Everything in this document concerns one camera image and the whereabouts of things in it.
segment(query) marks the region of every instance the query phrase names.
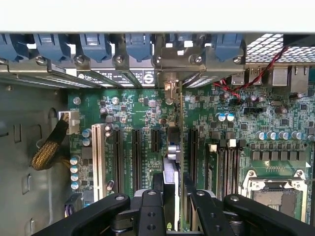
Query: green circuit board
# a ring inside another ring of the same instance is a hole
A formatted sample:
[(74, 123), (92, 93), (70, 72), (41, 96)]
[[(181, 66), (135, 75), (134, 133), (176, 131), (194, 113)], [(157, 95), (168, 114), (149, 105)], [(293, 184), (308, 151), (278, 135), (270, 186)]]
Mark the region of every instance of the green circuit board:
[[(195, 128), (198, 132), (196, 150), (196, 187), (197, 189), (208, 189), (206, 183), (208, 166), (212, 168), (210, 189), (216, 193), (217, 178), (220, 176), (218, 170), (217, 155), (208, 152), (209, 144), (214, 143), (213, 132), (219, 132), (222, 139), (226, 132), (233, 133), (236, 140), (245, 140), (246, 145), (238, 150), (239, 167), (237, 170), (237, 187), (241, 186), (249, 170), (255, 170), (257, 176), (263, 178), (291, 178), (296, 170), (302, 170), (306, 179), (312, 178), (314, 145), (307, 141), (309, 129), (314, 125), (314, 85), (309, 85), (310, 94), (305, 94), (302, 99), (292, 100), (285, 93), (274, 93), (272, 88), (254, 86), (241, 91), (242, 99), (250, 95), (264, 96), (265, 101), (260, 103), (244, 102), (241, 105), (233, 105), (229, 100), (222, 100), (219, 94), (222, 91), (214, 86), (205, 86), (197, 89), (185, 89), (183, 91), (183, 115), (184, 115), (184, 170), (189, 171), (189, 130)], [(75, 105), (73, 99), (79, 97), (80, 105)], [(117, 105), (113, 105), (112, 98), (118, 98)], [(275, 113), (276, 106), (273, 101), (280, 101), (287, 107), (287, 114)], [(164, 91), (161, 89), (85, 89), (72, 90), (69, 92), (68, 104), (70, 110), (80, 111), (81, 131), (90, 128), (95, 123), (105, 123), (104, 116), (100, 115), (100, 108), (106, 106), (109, 115), (114, 119), (113, 124), (123, 130), (124, 140), (124, 192), (132, 197), (132, 135), (134, 128), (142, 130), (142, 188), (152, 187), (154, 173), (162, 171), (162, 159), (167, 154), (167, 127), (177, 123), (178, 108), (174, 104), (168, 105), (165, 102)], [(247, 107), (264, 108), (259, 114), (244, 114)], [(231, 113), (234, 121), (219, 121), (217, 114)], [(166, 119), (167, 124), (161, 125), (160, 120)], [(160, 152), (151, 150), (151, 129), (160, 129)], [(258, 140), (256, 133), (274, 131), (277, 134), (276, 140)], [(285, 131), (289, 133), (287, 141), (281, 141), (278, 133)], [(298, 131), (302, 133), (301, 140), (291, 138), (291, 133)], [(81, 155), (82, 135), (70, 136), (71, 154)], [(253, 160), (254, 152), (303, 152), (305, 159), (299, 160)], [(106, 139), (105, 161), (106, 181), (114, 179), (113, 164), (113, 142), (111, 137)], [(91, 175), (92, 162), (81, 162), (81, 180), (84, 185), (78, 191), (92, 189), (93, 175)], [(306, 222), (309, 221), (309, 209), (311, 205), (311, 183), (307, 190)], [(296, 194), (294, 217), (301, 219), (302, 209), (300, 207), (302, 197)]]

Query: blue plastic clip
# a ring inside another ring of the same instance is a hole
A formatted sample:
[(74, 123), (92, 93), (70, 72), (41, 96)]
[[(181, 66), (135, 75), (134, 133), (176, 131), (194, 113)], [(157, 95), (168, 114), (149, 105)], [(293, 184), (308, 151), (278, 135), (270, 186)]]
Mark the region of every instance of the blue plastic clip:
[(213, 35), (216, 56), (220, 61), (225, 61), (238, 56), (243, 35), (240, 33), (225, 33)]
[(126, 37), (126, 50), (129, 56), (137, 62), (148, 60), (152, 57), (152, 45), (148, 33), (129, 33)]
[(80, 41), (84, 55), (101, 63), (112, 58), (112, 46), (109, 35), (100, 33), (80, 34)]
[(173, 48), (184, 48), (185, 41), (192, 41), (191, 33), (170, 33), (169, 42), (173, 43)]
[(17, 61), (29, 59), (29, 49), (23, 34), (0, 34), (0, 58)]
[(39, 54), (52, 61), (70, 60), (71, 51), (67, 45), (66, 34), (34, 34), (34, 40)]

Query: gray metal panel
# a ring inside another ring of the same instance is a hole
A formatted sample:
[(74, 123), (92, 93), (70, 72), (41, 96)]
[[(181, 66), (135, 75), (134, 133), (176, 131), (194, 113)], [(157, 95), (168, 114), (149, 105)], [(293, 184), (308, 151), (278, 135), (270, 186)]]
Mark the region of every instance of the gray metal panel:
[(47, 138), (56, 122), (48, 119), (50, 108), (64, 108), (53, 90), (12, 87), (0, 85), (0, 235), (28, 236), (62, 219), (71, 193), (62, 164), (45, 171), (30, 167), (34, 143)]

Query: motherboard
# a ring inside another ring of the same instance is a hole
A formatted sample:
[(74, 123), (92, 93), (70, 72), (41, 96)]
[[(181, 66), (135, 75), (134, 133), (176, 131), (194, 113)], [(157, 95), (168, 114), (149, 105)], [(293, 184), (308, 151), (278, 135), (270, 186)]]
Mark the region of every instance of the motherboard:
[(237, 99), (207, 85), (183, 89), (180, 104), (163, 89), (70, 90), (81, 130), (70, 136), (71, 187), (84, 206), (114, 192), (132, 197), (152, 188), (168, 159), (219, 200), (239, 193), (309, 223), (314, 92), (311, 82), (302, 96), (257, 85)]

